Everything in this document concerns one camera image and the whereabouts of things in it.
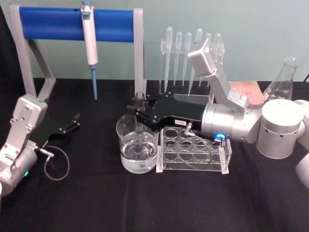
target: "water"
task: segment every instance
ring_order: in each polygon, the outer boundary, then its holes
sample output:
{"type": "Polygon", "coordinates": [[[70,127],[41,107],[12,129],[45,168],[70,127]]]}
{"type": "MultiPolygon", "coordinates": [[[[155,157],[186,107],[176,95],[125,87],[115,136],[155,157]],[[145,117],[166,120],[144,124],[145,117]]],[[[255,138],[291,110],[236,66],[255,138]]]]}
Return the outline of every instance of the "water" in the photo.
{"type": "Polygon", "coordinates": [[[121,162],[129,172],[143,174],[155,167],[157,139],[153,138],[154,136],[147,132],[131,132],[124,137],[125,144],[120,148],[121,162]]]}

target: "black table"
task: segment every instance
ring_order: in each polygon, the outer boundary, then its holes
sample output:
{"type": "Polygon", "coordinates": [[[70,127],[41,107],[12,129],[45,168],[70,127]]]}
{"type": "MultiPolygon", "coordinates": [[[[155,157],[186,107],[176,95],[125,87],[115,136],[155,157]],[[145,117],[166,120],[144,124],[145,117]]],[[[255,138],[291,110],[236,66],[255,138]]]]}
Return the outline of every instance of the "black table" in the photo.
{"type": "MultiPolygon", "coordinates": [[[[43,173],[45,157],[39,155],[30,175],[2,199],[0,232],[309,231],[309,190],[295,173],[306,151],[298,144],[288,158],[271,160],[255,145],[232,141],[228,175],[127,172],[115,125],[126,113],[133,87],[132,81],[98,81],[95,104],[90,80],[57,80],[48,115],[67,122],[81,114],[75,134],[51,142],[67,152],[70,174],[61,182],[49,180],[43,173]]],[[[14,89],[1,87],[0,145],[23,94],[14,89]]],[[[308,93],[307,83],[294,84],[295,99],[308,101],[308,93]]]]}

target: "gray metal frame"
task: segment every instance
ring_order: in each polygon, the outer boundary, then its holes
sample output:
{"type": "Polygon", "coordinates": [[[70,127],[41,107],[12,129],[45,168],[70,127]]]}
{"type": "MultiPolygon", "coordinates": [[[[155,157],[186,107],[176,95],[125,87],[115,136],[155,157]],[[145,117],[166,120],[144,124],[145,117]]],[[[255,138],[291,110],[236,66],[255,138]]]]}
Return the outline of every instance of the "gray metal frame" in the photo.
{"type": "Polygon", "coordinates": [[[20,5],[11,5],[10,15],[13,29],[13,37],[17,49],[25,90],[27,94],[31,94],[34,97],[37,97],[29,56],[30,47],[45,77],[44,85],[40,90],[38,96],[39,100],[44,101],[45,99],[49,98],[55,85],[56,79],[54,78],[44,58],[38,42],[36,40],[26,40],[24,38],[23,26],[19,14],[19,7],[20,5]]]}

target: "glass beaker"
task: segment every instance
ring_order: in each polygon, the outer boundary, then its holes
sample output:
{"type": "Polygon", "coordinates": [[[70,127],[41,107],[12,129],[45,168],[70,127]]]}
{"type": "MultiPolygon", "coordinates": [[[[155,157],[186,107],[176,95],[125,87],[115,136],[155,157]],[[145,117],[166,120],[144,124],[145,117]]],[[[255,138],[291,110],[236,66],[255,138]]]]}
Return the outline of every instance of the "glass beaker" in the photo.
{"type": "Polygon", "coordinates": [[[156,165],[158,133],[139,123],[135,115],[124,115],[117,122],[121,162],[132,173],[149,172],[156,165]]]}
{"type": "Polygon", "coordinates": [[[273,99],[292,99],[293,76],[299,63],[295,57],[286,57],[275,80],[263,93],[264,104],[273,99]]]}

